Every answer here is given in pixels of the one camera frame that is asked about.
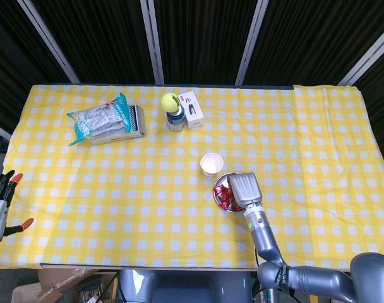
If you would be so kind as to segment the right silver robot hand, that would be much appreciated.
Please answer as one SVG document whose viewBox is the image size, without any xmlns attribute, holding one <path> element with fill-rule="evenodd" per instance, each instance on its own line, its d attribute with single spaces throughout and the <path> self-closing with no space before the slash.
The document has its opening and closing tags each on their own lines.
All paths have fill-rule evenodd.
<svg viewBox="0 0 384 303">
<path fill-rule="evenodd" d="M 254 172 L 231 174 L 227 177 L 238 206 L 262 206 L 262 192 Z"/>
</svg>

